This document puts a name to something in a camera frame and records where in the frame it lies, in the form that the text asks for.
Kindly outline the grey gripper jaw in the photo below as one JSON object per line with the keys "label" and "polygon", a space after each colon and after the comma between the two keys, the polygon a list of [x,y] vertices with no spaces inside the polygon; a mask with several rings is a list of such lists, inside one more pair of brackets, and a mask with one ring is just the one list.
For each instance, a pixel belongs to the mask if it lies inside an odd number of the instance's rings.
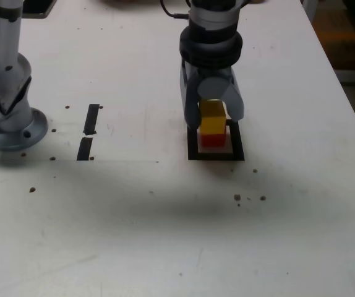
{"label": "grey gripper jaw", "polygon": [[180,83],[184,109],[184,119],[189,128],[197,129],[201,125],[199,103],[201,100],[223,101],[223,94],[230,81],[219,77],[209,77],[203,81],[197,78],[198,67],[181,59]]}
{"label": "grey gripper jaw", "polygon": [[238,87],[231,82],[223,94],[229,117],[233,121],[240,121],[244,117],[244,102]]}

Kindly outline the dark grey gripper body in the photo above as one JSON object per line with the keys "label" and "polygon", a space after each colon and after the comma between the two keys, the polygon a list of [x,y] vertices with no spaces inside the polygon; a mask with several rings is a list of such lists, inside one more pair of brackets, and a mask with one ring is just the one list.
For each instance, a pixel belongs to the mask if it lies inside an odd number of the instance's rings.
{"label": "dark grey gripper body", "polygon": [[197,78],[199,81],[203,81],[209,77],[219,77],[227,81],[234,80],[234,72],[231,67],[227,67],[224,69],[206,69],[206,68],[198,68],[197,69]]}

